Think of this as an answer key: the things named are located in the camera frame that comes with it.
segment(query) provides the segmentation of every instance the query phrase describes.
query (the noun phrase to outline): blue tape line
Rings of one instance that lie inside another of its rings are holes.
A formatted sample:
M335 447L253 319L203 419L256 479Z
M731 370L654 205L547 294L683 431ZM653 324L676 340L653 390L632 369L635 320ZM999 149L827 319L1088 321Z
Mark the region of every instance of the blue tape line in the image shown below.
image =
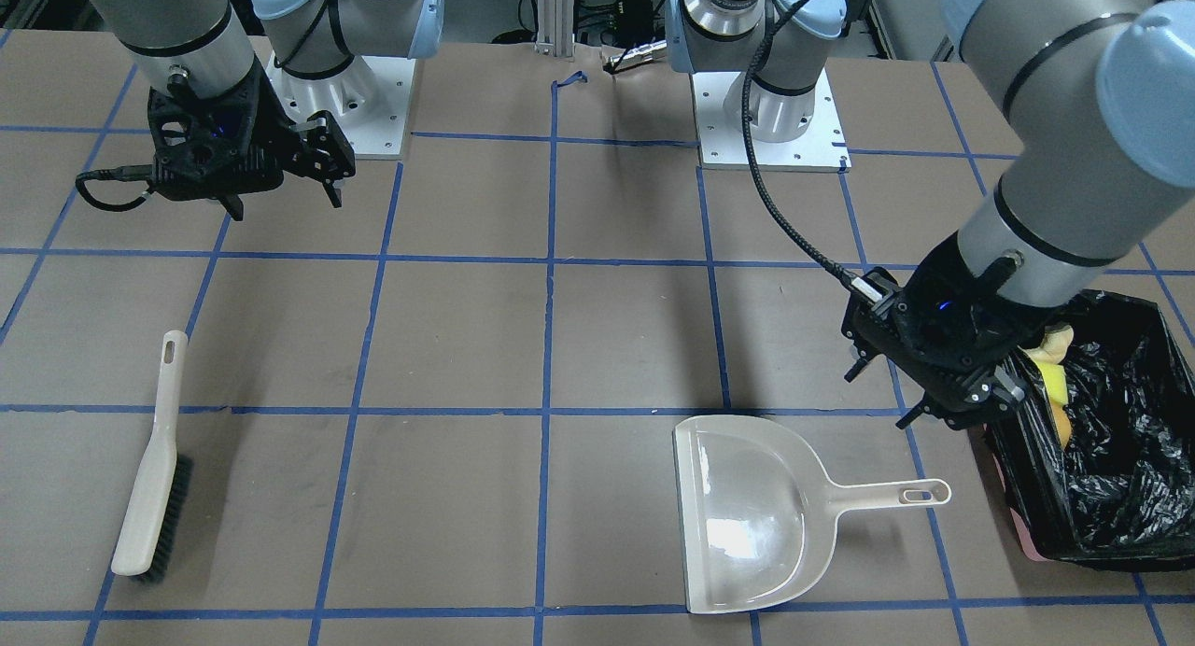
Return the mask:
M901 408L390 408L343 405L183 405L179 413L231 412L233 416L370 417L692 417L709 413L772 417L900 417ZM0 413L153 413L153 405L0 404Z
M368 405L362 405L357 411L361 416L373 416L373 417L491 417L491 416L511 416L511 417L539 417L543 416L543 408L386 408L386 407L368 407Z
M382 230L381 246L378 251L378 271L374 275L373 293L369 297L369 319L361 339L361 356L357 359L357 374L353 383L353 404L349 413L349 422L344 429L344 447L341 451L341 468L336 480L336 497L332 500L332 517L327 525L327 542L324 547L324 561L319 572L319 585L315 589L315 608L311 619L311 633L307 642L310 646L318 646L319 632L323 625L324 605L327 602L327 586L332 579L332 562L336 558L336 541L341 533L341 515L344 511L344 493L349 485L349 468L353 463L353 443L356 437L357 419L361 416L361 396L364 390L366 371L369 365L369 349L373 344L373 332L378 321L378 304L381 301L382 284L386 278L385 254L390 247L390 238L394 229L394 213L398 211L398 195L403 185L403 165L399 162L394 170L394 183L391 187L390 209L386 213L386 224Z
M1150 599L1150 591L1145 589L1145 582L1141 580L1141 574L1133 574L1133 585L1136 586L1136 593L1141 605L1145 608L1145 615L1150 616L1150 626L1153 627L1153 636L1158 640L1158 646L1168 646L1166 635L1162 633L1162 623L1158 622L1157 611L1153 611L1153 602Z
M581 81L581 84L589 84L589 75L586 75L583 69L577 69L566 79L559 81L559 84L557 84L557 81L552 81L552 92L558 92L558 90L563 88L564 86L576 84L577 81ZM552 116L554 117L557 115L558 115L557 103L552 101ZM556 127L552 127L552 139L558 139Z
M1154 604L1195 604L1195 595L1151 595Z
M730 374L727 369L727 347L722 336L722 310L718 304L718 277L713 267L713 236L710 230L710 207L705 196L705 173L697 166L697 198L701 208L701 238L705 241L705 275L710 284L710 306L713 307L713 344L718 352L718 382L722 383L722 406L730 408Z
M961 152L917 152L901 148L848 148L850 153L862 156L923 156L923 158L983 158L983 160L1017 160L1011 153L961 153Z
M614 140L614 139L557 139L559 143L592 143L603 146L670 146L670 148L698 148L695 141L684 140Z
M491 140L491 141L551 141L543 135L491 135L490 133L433 133L415 130L411 133L416 139L447 139L447 140Z
M549 616L662 616L688 613L685 604L601 604L593 607L546 607Z
M200 281L200 291L195 294L195 304L191 306L191 315L186 320L186 334L195 336L195 324L200 321L200 310L203 307L203 299L208 296L208 288L212 284L212 277L216 272L216 264L220 260L220 247L223 246L223 239L228 234L228 224L232 217L227 215L220 222L220 230L216 234L216 241L212 246L212 251L208 254L208 267L203 271L203 281Z
M1195 604L1190 595L1151 596L1153 604ZM961 609L1006 609L1019 607L1134 607L1141 604L1139 595L1076 595L1042 597L980 597L960 598ZM852 611L918 611L949 609L949 599L875 599L842 602L789 602L761 609L761 614L852 613ZM109 610L103 621L159 620L277 620L310 619L314 609L165 609ZM687 613L684 604L596 604L566 607L379 607L327 608L324 620L351 619L486 619L552 616L637 616L674 615ZM0 622L81 622L94 611L0 611Z
M274 621L310 619L311 609L151 609L104 611L104 621Z
M104 607L108 605L108 595L112 591L112 580L116 574L112 570L104 570L104 583L99 586L99 596L96 597L96 608L91 611L91 619L87 621L87 632L82 638L82 646L94 646L96 634L99 633L99 621L104 617Z
M842 201L846 204L846 217L851 222L851 233L854 236L854 250L859 256L859 263L863 267L870 267L868 264L868 256L863 251L863 234L859 233L859 220L854 215L854 203L851 199L851 190L846 184L845 171L839 171L838 173L838 186L842 190Z
M750 613L750 644L752 646L764 646L764 633L759 628L759 611Z
M900 417L900 408L551 408L559 417L692 417L712 413L773 417Z
M1153 254L1150 254L1150 250L1145 246L1145 242L1139 242L1138 247L1140 247L1141 254L1145 256L1145 263L1150 264L1150 269L1153 271L1158 284L1162 285L1162 293L1166 294L1166 301L1170 302L1170 309L1175 310L1175 315L1178 318L1178 324L1183 327L1183 333L1187 334L1187 340L1190 340L1190 344L1195 344L1195 334L1191 334L1190 324L1187 322L1187 314L1183 314L1182 307L1178 307L1178 301L1175 301L1175 294L1170 293L1170 285L1166 284L1166 281L1163 279L1160 275L1158 275L1158 264L1153 263Z
M547 490L551 469L551 432L552 417L549 410L552 404L552 319L556 296L556 207L557 207L557 170L559 160L558 136L560 130L559 90L575 80L588 80L583 72L576 72L564 84L552 81L551 85L551 148L547 165L547 275L545 277L544 299L544 373L540 404L539 441L539 497L535 504L535 623L532 629L532 642L543 646L544 642L544 597L547 585Z
M104 131L112 133L114 130L92 127L13 127L13 124L0 127L0 133L75 133L76 135L100 135Z
M104 119L104 128L111 127L112 118L116 117L116 112L121 109L121 101L124 100L124 94L129 92L129 86L133 84L133 75L136 75L137 68L131 67L128 75L124 76L124 85L121 86L120 92L116 93L116 101L112 103L112 109L108 112L108 118ZM96 143L91 146L91 153L87 154L87 160L82 165L82 171L91 168L92 162L96 161L96 156L99 154L99 148L104 143L104 133L99 133L96 136ZM8 314L5 315L4 324L0 324L0 344L7 340L8 331L12 331L13 322L17 321L17 315L20 314L20 309L25 306L25 299L29 297L30 289L33 289L33 281L37 279L37 272L42 271L42 264L45 263L47 251L54 245L54 239L57 236L59 230L62 229L63 222L67 220L67 213L71 211L71 205L75 198L75 190L72 186L67 195L66 202L62 204L59 216L50 226L50 233L47 234L45 241L42 242L41 251L38 251L37 259L33 260L33 266L29 269L29 276L25 276L25 284L22 284L20 291L17 293L17 299L13 299L12 306L8 307Z
M549 263L539 256L440 256L440 254L385 254L385 260L415 260L415 263Z
M908 449L913 455L913 467L917 468L917 476L920 480L925 480L925 464L921 462L921 450L917 445L917 435L913 433L912 425L905 430L905 438L908 438ZM946 543L942 539L942 528L938 527L938 513L933 509L926 509L925 513L930 518L930 534L933 535L933 547L938 553L938 564L942 565L942 580L946 586L946 596L950 601L950 613L955 619L955 630L958 633L958 642L960 646L968 646L970 641L967 638L963 613L958 607L958 592L955 590L955 578L950 570L950 558L946 555Z
M967 143L967 135L963 133L962 123L958 121L958 113L955 112L955 105L950 101L950 93L946 92L946 84L943 84L942 75L938 73L938 66L933 62L930 63L930 69L933 72L933 80L938 82L938 92L942 92L942 100L946 103L946 111L950 113L950 121L955 124L955 131L958 135L958 141L963 144L963 153L967 154L967 161L970 162L972 172L975 174L975 183L979 184L979 190L982 195L987 195L987 186L983 183L983 174L979 171L979 162L975 162L975 154L972 153L970 144Z
M376 254L301 253L301 251L221 251L221 259L376 260Z
M877 599L871 602L789 602L786 604L761 609L760 613L817 614L845 611L926 611L949 608L950 602L945 599Z
M704 267L707 263L697 259L552 259L557 266L658 266Z
M47 256L112 256L112 258L142 259L208 259L210 251L161 251L161 250L82 250L82 247L56 247Z
M324 620L354 619L517 619L535 615L533 607L431 607L394 609L324 609Z

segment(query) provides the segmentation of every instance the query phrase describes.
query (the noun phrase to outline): cable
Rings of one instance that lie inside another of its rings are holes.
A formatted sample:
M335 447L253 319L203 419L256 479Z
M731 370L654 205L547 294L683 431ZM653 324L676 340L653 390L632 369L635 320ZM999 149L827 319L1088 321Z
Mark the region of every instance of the cable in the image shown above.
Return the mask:
M519 7L517 7L517 12L519 12L519 26L520 26L521 29L523 29L523 30L528 31L528 32L534 32L535 30L532 30L532 29L529 29L529 27L528 27L528 26L527 26L527 25L526 25L526 24L525 24L525 23L522 21L522 0L519 0Z
M91 204L94 209L102 209L102 211L129 211L129 209L141 208L141 204L154 191L153 184L149 183L152 173L152 165L123 165L120 168L88 170L86 173L79 173L75 177L75 190L82 196L85 203ZM145 182L146 190L141 191L137 198L128 201L128 203L102 203L87 190L87 182Z
M809 4L809 0L797 0L796 2L792 4L792 6L785 10L785 12L782 13L779 18L777 18L776 24L768 27L767 32L765 32L764 42L760 42L760 45L755 49L755 55L752 56L750 63L747 66L747 72L743 73L743 94L742 94L743 146L747 149L747 166L750 167L752 182L755 182L755 191L759 191L759 198L764 201L764 208L767 208L768 215L772 215L772 220L774 220L777 224L780 226L780 229L784 230L786 236L792 239L796 246L801 247L801 250L805 254L809 254L809 258L814 259L815 263L819 264L819 266L825 267L826 272L829 272L829 275L836 277L836 279L841 285L844 285L844 288L850 289L851 281L853 281L856 277L854 272L850 272L846 267L842 267L842 264L836 263L836 260L829 259L828 256L821 253L821 251L819 251L817 247L810 245L810 242L807 241L807 239L803 238L797 229L792 228L792 224L790 224L789 220L785 220L779 208L776 207L776 203L772 199L772 195L767 192L767 186L764 186L764 174L760 173L759 160L756 160L755 158L755 144L750 139L752 81L755 80L755 75L758 75L760 68L764 67L764 56L767 55L768 50L772 48L772 41L776 38L777 32L779 32L785 24L789 24L789 20L792 20L792 17L797 16L797 12L801 11L801 8L807 4Z
M655 18L657 16L657 13L660 13L660 10L663 8L664 1L666 0L660 0L658 2L656 2L656 8L651 12L651 17L652 18ZM636 45L636 47L629 48L627 50L624 50L623 55L618 56L618 60L615 60L614 64L611 64L611 67L609 67L609 69L607 69L607 72L609 72L611 75L614 75L618 72L618 67L623 63L623 59L626 57L626 54L631 54L631 50L637 49L637 48L639 48L639 47Z
M324 13L327 12L327 5L332 0L324 0L323 2L320 2L319 11L315 12L315 17L312 18L311 24L307 25L307 29L302 31L302 35L299 37L299 42L295 42L294 48L290 49L290 54L287 55L286 60L278 62L277 56L274 57L275 67L282 69L287 64L290 64L290 61L294 60L296 55L299 55L299 51L302 50L302 47L305 43L307 43L307 39L310 39L312 35L315 33L315 27L319 26L319 21L324 20Z

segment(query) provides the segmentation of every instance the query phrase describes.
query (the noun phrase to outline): trash bin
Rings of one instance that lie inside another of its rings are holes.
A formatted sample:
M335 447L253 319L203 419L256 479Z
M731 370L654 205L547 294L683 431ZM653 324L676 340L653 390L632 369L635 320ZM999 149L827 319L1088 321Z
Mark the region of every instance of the trash bin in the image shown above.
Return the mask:
M1010 357L1027 399L985 432L1009 506L1041 558L1195 568L1195 383L1158 307L1085 291L1059 321L1074 330L1062 361L1073 436L1064 449L1040 370Z

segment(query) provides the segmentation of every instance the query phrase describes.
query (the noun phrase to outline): yellow object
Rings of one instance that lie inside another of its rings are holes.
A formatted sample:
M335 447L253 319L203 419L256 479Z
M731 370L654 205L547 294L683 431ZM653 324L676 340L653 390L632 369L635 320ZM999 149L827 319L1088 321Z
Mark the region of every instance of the yellow object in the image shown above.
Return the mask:
M1074 330L1070 324L1060 324L1058 327L1049 327L1040 347L1024 349L1037 370L1041 370L1042 383L1046 386L1046 398L1049 399L1050 417L1054 420L1054 429L1058 430L1058 441L1066 447L1071 443L1071 417L1067 417L1064 405L1071 402L1071 394L1066 389L1066 370L1062 370L1062 359L1067 349L1074 340Z

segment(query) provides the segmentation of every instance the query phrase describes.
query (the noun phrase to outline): dustpan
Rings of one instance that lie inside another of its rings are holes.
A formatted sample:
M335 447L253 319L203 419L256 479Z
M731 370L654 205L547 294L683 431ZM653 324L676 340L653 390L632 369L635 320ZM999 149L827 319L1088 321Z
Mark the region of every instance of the dustpan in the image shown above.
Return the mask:
M691 417L674 438L686 596L695 614L762 609L809 591L829 566L847 511L950 502L950 486L936 479L838 485L809 443L762 417Z

